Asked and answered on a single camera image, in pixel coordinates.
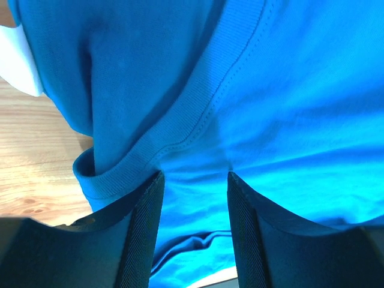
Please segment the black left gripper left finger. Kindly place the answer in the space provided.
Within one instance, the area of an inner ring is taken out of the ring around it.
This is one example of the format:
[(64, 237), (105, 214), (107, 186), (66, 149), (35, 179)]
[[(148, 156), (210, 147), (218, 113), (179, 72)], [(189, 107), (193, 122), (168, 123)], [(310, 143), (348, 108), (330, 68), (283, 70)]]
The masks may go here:
[(70, 225), (1, 218), (2, 287), (148, 287), (164, 175)]

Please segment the blue t shirt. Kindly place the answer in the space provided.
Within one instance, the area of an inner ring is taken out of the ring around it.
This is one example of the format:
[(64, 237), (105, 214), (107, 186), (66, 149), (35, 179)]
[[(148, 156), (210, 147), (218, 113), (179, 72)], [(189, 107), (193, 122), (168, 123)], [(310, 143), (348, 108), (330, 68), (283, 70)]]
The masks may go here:
[(235, 265), (227, 175), (315, 222), (383, 215), (382, 1), (10, 1), (93, 146), (97, 211), (165, 175), (150, 287)]

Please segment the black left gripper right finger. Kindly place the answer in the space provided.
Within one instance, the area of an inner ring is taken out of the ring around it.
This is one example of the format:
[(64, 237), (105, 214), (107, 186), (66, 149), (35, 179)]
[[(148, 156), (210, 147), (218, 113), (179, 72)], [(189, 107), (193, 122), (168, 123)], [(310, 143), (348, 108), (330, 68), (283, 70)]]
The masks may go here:
[(227, 176), (240, 287), (382, 287), (383, 225), (333, 228), (302, 218)]

